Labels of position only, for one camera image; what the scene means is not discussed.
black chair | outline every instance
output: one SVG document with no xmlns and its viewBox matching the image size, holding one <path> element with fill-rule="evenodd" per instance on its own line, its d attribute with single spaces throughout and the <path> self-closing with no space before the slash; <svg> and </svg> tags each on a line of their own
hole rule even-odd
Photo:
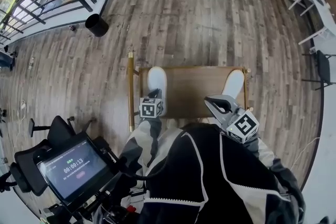
<svg viewBox="0 0 336 224">
<path fill-rule="evenodd" d="M 56 143 L 55 145 L 58 145 L 58 141 L 63 141 L 62 137 L 60 137 L 63 134 L 65 134 L 66 139 L 68 138 L 67 136 L 68 133 L 71 133 L 72 135 L 76 135 L 74 128 L 71 125 L 71 121 L 74 121 L 74 120 L 75 120 L 75 117 L 72 116 L 67 119 L 67 123 L 66 123 L 60 116 L 56 116 L 50 126 L 35 126 L 34 120 L 30 119 L 29 126 L 28 126 L 28 135 L 30 137 L 33 137 L 33 134 L 35 131 L 49 130 L 48 140 L 50 141 L 50 139 L 52 139 L 54 141 L 54 139 L 56 139 L 54 142 Z M 96 121 L 96 118 L 92 118 L 91 120 L 89 120 L 84 125 L 82 131 L 86 132 L 90 124 L 94 121 Z"/>
<path fill-rule="evenodd" d="M 40 196 L 48 187 L 33 161 L 37 151 L 48 149 L 50 149 L 50 144 L 48 140 L 44 139 L 28 150 L 15 153 L 14 160 L 16 163 L 12 163 L 9 170 L 22 192 L 32 191 L 36 196 Z"/>
<path fill-rule="evenodd" d="M 311 56 L 311 54 L 302 54 L 303 56 Z M 316 51 L 316 66 L 317 66 L 317 73 L 321 80 L 311 80 L 311 79 L 302 79 L 302 81 L 308 81 L 308 82 L 321 82 L 323 83 L 322 87 L 318 87 L 315 90 L 320 90 L 321 88 L 328 87 L 330 85 L 336 84 L 336 82 L 330 81 L 330 64 L 329 64 L 329 58 L 336 55 L 331 54 L 323 54 L 320 50 Z"/>
<path fill-rule="evenodd" d="M 68 123 L 66 123 L 60 116 L 56 116 L 50 126 L 43 126 L 49 129 L 47 139 L 44 139 L 38 145 L 28 150 L 15 153 L 15 163 L 11 164 L 9 170 L 22 192 L 27 193 L 32 191 L 36 196 L 40 196 L 45 191 L 48 185 L 34 163 L 34 157 L 37 156 L 40 151 L 46 151 L 56 147 L 76 135 L 71 125 L 71 121 L 73 120 L 73 118 L 69 118 Z M 95 120 L 95 118 L 92 118 L 84 126 L 83 131 L 86 131 L 90 123 Z"/>
</svg>

white wall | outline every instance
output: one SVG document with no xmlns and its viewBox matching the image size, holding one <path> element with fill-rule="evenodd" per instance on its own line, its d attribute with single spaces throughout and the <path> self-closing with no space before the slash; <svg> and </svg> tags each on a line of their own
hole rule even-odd
<svg viewBox="0 0 336 224">
<path fill-rule="evenodd" d="M 314 43 L 324 54 L 336 54 L 335 36 L 329 40 L 317 37 L 314 38 Z M 331 81 L 336 82 L 336 57 L 331 57 L 329 63 Z M 307 205 L 305 218 L 307 224 L 316 224 L 325 216 L 330 218 L 331 223 L 336 220 L 335 108 L 336 85 L 331 85 L 324 89 L 321 138 L 311 172 L 303 188 Z"/>
<path fill-rule="evenodd" d="M 13 190 L 0 193 L 0 224 L 39 224 Z"/>
</svg>

black trash can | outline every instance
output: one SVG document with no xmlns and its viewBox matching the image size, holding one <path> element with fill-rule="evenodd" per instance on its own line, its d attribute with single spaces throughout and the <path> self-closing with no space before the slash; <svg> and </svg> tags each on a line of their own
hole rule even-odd
<svg viewBox="0 0 336 224">
<path fill-rule="evenodd" d="M 88 28 L 96 37 L 102 37 L 109 30 L 109 25 L 99 16 L 92 14 L 86 19 L 85 27 Z"/>
</svg>

person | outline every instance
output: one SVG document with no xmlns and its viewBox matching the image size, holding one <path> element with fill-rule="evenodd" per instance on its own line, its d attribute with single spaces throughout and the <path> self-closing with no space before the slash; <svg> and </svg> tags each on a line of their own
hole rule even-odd
<svg viewBox="0 0 336 224">
<path fill-rule="evenodd" d="M 162 100 L 160 116 L 167 109 L 166 82 L 163 69 L 149 71 L 148 98 Z M 129 170 L 147 177 L 129 182 L 145 190 L 137 224 L 303 223 L 296 178 L 257 133 L 240 144 L 216 124 L 161 131 L 159 117 L 141 118 L 120 155 Z M 131 197 L 122 206 L 132 205 Z"/>
<path fill-rule="evenodd" d="M 7 182 L 7 179 L 10 177 L 11 173 L 8 172 L 0 176 L 0 193 L 3 193 L 5 190 L 10 191 L 10 187 L 17 185 L 16 182 Z"/>
</svg>

white shoe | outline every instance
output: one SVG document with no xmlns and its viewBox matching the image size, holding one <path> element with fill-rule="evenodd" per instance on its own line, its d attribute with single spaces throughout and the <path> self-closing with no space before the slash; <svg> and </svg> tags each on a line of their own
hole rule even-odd
<svg viewBox="0 0 336 224">
<path fill-rule="evenodd" d="M 233 70 L 227 77 L 222 91 L 223 95 L 229 95 L 234 99 L 237 99 L 242 87 L 244 85 L 245 76 L 240 70 Z"/>
<path fill-rule="evenodd" d="M 164 116 L 167 112 L 166 95 L 167 95 L 167 75 L 161 67 L 152 67 L 147 76 L 147 85 L 149 92 L 160 89 L 163 110 L 160 116 Z"/>
</svg>

